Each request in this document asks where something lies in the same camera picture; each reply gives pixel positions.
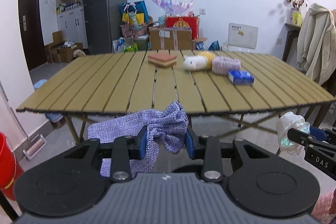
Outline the red gift box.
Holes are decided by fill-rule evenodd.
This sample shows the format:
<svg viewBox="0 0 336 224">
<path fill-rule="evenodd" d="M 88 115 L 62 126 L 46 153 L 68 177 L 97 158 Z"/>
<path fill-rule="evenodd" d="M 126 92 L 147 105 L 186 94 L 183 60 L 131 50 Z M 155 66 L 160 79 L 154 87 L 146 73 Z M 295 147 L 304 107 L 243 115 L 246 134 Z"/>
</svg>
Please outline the red gift box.
<svg viewBox="0 0 336 224">
<path fill-rule="evenodd" d="M 191 30 L 191 38 L 199 37 L 199 17 L 198 16 L 168 16 L 166 26 L 174 28 L 187 28 Z"/>
</svg>

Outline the tan folding camping table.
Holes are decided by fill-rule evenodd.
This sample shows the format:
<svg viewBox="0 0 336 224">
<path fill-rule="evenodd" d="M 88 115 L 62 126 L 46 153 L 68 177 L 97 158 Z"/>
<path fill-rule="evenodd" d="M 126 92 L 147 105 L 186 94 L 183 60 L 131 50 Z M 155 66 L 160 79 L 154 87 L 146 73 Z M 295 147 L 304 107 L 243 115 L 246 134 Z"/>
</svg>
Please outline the tan folding camping table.
<svg viewBox="0 0 336 224">
<path fill-rule="evenodd" d="M 75 142 L 72 118 L 126 115 L 143 109 L 165 110 L 179 102 L 189 117 L 217 116 L 239 124 L 240 130 L 263 129 L 263 121 L 246 122 L 246 114 L 270 119 L 286 110 L 330 106 L 335 96 L 303 73 L 271 55 L 218 52 L 236 58 L 255 78 L 251 86 L 235 86 L 211 72 L 187 72 L 183 58 L 191 51 L 172 51 L 177 63 L 159 68 L 146 51 L 79 57 L 29 96 L 19 112 L 62 113 Z"/>
</svg>

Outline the dried flower bouquet vase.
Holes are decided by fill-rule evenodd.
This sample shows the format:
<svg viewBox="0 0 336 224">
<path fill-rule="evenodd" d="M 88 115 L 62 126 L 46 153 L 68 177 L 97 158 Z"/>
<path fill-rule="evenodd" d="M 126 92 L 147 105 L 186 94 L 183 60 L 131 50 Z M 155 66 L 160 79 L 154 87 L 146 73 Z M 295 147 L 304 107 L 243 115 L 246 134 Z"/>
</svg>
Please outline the dried flower bouquet vase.
<svg viewBox="0 0 336 224">
<path fill-rule="evenodd" d="M 290 7 L 290 24 L 294 26 L 302 26 L 303 17 L 301 9 L 307 6 L 309 0 L 285 0 Z"/>
</svg>

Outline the red plastic bucket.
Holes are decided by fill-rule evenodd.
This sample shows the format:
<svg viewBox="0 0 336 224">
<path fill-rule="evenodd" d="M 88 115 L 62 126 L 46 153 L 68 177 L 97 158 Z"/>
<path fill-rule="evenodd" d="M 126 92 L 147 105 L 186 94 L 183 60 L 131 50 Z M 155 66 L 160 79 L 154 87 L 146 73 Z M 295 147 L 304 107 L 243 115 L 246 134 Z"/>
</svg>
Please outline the red plastic bucket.
<svg viewBox="0 0 336 224">
<path fill-rule="evenodd" d="M 6 136 L 0 133 L 0 188 L 1 192 L 8 199 L 15 201 L 14 183 L 23 173 L 15 154 L 12 152 L 10 145 L 7 144 Z"/>
</svg>

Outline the dark brown door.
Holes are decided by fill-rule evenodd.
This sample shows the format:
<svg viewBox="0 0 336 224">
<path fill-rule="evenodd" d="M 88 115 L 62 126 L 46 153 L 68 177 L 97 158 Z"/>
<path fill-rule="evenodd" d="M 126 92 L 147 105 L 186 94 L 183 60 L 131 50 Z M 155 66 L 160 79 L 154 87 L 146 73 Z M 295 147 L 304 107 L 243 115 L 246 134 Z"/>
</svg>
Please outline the dark brown door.
<svg viewBox="0 0 336 224">
<path fill-rule="evenodd" d="M 25 60 L 31 71 L 47 62 L 39 0 L 18 0 L 18 14 Z"/>
</svg>

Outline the blue gift bag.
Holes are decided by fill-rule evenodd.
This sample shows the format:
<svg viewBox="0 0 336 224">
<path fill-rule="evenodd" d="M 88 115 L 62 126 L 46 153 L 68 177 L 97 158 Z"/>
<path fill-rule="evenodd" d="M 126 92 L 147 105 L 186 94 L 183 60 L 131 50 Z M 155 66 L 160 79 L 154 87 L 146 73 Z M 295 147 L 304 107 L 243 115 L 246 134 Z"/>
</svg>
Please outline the blue gift bag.
<svg viewBox="0 0 336 224">
<path fill-rule="evenodd" d="M 119 4 L 122 22 L 132 25 L 136 30 L 142 28 L 149 20 L 145 1 Z"/>
</svg>

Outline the beige hooded jacket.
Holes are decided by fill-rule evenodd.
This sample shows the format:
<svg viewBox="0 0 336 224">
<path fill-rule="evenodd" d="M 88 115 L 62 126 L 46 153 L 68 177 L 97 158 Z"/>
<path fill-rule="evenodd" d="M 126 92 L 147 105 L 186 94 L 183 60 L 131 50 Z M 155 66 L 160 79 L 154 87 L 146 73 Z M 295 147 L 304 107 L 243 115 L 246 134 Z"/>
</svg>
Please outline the beige hooded jacket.
<svg viewBox="0 0 336 224">
<path fill-rule="evenodd" d="M 334 16 L 317 3 L 309 7 L 299 32 L 297 66 L 319 85 L 335 71 Z"/>
</svg>

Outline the pink layered sponge block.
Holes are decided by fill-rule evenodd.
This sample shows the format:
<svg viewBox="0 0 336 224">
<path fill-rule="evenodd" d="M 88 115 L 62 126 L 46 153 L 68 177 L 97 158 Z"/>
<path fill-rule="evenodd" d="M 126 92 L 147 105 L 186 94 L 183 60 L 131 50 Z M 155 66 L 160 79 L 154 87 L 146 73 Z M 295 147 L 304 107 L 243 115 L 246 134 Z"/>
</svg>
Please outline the pink layered sponge block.
<svg viewBox="0 0 336 224">
<path fill-rule="evenodd" d="M 158 52 L 148 56 L 148 62 L 158 67 L 167 68 L 177 62 L 177 57 L 165 52 Z"/>
</svg>

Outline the white alpaca plush toy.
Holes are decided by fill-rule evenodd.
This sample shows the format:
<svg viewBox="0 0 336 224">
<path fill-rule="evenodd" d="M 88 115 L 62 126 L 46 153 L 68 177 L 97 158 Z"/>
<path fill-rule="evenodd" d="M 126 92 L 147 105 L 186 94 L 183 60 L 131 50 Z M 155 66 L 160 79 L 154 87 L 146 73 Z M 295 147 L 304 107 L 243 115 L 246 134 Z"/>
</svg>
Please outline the white alpaca plush toy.
<svg viewBox="0 0 336 224">
<path fill-rule="evenodd" d="M 185 71 L 209 71 L 212 69 L 212 63 L 215 55 L 209 51 L 201 51 L 194 56 L 185 56 L 183 68 Z"/>
</svg>

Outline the dark wooden chair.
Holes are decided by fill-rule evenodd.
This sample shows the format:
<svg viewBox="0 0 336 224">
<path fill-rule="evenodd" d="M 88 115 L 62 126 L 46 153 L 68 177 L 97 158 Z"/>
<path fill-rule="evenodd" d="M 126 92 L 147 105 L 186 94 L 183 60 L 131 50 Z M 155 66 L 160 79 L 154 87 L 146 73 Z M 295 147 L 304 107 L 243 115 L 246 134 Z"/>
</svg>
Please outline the dark wooden chair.
<svg viewBox="0 0 336 224">
<path fill-rule="evenodd" d="M 297 34 L 297 62 L 306 71 L 306 76 L 335 95 L 335 25 L 323 23 L 301 27 L 286 24 L 289 28 L 287 40 Z"/>
</svg>

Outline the iridescent ribbon decoration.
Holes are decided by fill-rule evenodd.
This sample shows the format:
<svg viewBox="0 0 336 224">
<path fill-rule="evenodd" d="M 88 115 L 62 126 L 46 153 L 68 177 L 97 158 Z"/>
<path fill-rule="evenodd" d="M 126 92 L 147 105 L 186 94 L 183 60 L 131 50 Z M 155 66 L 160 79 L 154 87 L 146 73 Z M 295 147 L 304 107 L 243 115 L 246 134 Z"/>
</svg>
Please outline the iridescent ribbon decoration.
<svg viewBox="0 0 336 224">
<path fill-rule="evenodd" d="M 181 16 L 187 13 L 193 6 L 193 1 L 178 0 L 151 0 L 159 8 L 163 9 L 166 14 L 171 16 Z"/>
</svg>

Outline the pink fluffy headband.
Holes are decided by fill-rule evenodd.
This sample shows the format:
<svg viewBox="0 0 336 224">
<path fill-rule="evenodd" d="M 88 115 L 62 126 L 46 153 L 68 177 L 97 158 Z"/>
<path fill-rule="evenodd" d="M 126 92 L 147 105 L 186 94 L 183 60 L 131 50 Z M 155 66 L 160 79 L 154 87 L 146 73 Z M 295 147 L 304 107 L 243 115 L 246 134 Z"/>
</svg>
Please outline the pink fluffy headband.
<svg viewBox="0 0 336 224">
<path fill-rule="evenodd" d="M 225 56 L 217 56 L 212 61 L 212 72 L 216 75 L 227 76 L 229 71 L 239 71 L 241 62 Z"/>
</svg>

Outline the open cardboard box floor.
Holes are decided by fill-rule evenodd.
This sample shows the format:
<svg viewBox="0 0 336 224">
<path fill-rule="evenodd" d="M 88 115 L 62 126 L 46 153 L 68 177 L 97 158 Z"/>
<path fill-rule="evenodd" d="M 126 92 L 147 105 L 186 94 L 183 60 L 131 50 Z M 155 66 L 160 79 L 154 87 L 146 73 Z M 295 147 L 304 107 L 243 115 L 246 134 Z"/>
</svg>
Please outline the open cardboard box floor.
<svg viewBox="0 0 336 224">
<path fill-rule="evenodd" d="M 62 31 L 52 33 L 53 42 L 45 45 L 48 63 L 70 63 L 80 56 L 77 50 L 83 51 L 83 44 L 72 40 L 65 40 Z"/>
</svg>

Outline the white floor squeegee mop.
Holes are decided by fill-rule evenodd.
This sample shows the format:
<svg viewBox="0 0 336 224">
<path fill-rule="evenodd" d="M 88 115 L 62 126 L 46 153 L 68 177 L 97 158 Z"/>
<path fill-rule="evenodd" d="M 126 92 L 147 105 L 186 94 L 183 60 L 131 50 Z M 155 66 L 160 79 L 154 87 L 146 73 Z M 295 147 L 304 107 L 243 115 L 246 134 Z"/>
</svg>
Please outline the white floor squeegee mop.
<svg viewBox="0 0 336 224">
<path fill-rule="evenodd" d="M 23 151 L 32 146 L 33 138 L 41 134 L 47 124 L 42 114 L 17 113 L 1 83 L 1 132 L 18 161 L 25 157 Z"/>
</svg>

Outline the blue handkerchief tissue pack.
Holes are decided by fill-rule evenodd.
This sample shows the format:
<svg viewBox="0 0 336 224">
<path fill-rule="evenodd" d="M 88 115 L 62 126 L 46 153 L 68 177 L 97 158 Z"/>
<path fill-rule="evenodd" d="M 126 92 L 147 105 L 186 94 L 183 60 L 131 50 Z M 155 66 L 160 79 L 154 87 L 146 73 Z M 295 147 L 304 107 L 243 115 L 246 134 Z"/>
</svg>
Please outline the blue handkerchief tissue pack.
<svg viewBox="0 0 336 224">
<path fill-rule="evenodd" d="M 233 85 L 253 85 L 255 81 L 248 71 L 229 71 L 228 79 Z"/>
</svg>

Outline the clear plastic bag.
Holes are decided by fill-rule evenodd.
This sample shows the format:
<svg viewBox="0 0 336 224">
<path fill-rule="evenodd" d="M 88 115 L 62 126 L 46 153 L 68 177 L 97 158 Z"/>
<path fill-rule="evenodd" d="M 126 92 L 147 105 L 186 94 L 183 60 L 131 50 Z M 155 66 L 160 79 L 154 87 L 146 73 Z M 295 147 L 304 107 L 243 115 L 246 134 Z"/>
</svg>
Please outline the clear plastic bag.
<svg viewBox="0 0 336 224">
<path fill-rule="evenodd" d="M 281 152 L 297 156 L 301 152 L 301 141 L 293 141 L 298 131 L 303 134 L 310 134 L 310 123 L 301 115 L 289 111 L 282 115 L 276 123 L 278 145 Z"/>
</svg>

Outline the large cardboard box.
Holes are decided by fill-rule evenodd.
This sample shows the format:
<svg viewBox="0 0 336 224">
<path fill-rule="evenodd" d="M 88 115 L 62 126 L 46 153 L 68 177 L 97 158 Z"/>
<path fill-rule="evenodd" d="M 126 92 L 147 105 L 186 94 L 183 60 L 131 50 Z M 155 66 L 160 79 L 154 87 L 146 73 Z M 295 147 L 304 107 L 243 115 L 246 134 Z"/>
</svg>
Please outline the large cardboard box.
<svg viewBox="0 0 336 224">
<path fill-rule="evenodd" d="M 155 50 L 195 50 L 196 43 L 205 42 L 207 38 L 191 37 L 189 28 L 149 28 L 150 49 Z"/>
</svg>

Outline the purple knitted cloth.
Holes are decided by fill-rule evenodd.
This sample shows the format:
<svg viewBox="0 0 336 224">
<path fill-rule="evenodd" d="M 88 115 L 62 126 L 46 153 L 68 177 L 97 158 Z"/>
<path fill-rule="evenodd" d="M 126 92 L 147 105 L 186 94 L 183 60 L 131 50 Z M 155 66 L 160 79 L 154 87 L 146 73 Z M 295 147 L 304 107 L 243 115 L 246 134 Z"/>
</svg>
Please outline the purple knitted cloth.
<svg viewBox="0 0 336 224">
<path fill-rule="evenodd" d="M 88 138 L 99 139 L 101 143 L 112 143 L 116 138 L 136 136 L 142 128 L 146 128 L 146 152 L 141 160 L 131 160 L 131 175 L 149 173 L 159 156 L 160 145 L 163 144 L 171 153 L 179 153 L 185 144 L 189 122 L 183 106 L 172 102 L 163 111 L 145 109 L 139 112 L 88 127 Z"/>
</svg>

